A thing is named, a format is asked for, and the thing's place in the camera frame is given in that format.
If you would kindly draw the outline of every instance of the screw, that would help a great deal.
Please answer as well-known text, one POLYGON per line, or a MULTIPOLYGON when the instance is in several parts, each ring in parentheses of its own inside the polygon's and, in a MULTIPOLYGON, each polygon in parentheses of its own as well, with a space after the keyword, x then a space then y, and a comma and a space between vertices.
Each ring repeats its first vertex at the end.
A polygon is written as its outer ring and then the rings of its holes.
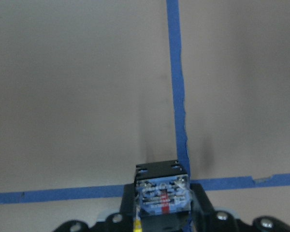
POLYGON ((228 215, 227 215, 227 213, 225 213, 225 212, 219 211, 219 212, 217 213, 217 218, 218 218, 219 220, 223 220, 223 221, 225 221, 225 220, 228 219, 228 215))
POLYGON ((121 214, 115 214, 113 216, 113 223, 119 223, 122 221, 122 215, 121 214))
POLYGON ((78 232, 81 230, 81 228, 82 228, 82 225, 77 222, 70 227, 70 232, 78 232))
POLYGON ((260 223, 265 228, 272 228, 273 227, 273 222, 270 219, 267 219, 267 218, 261 219, 260 223))

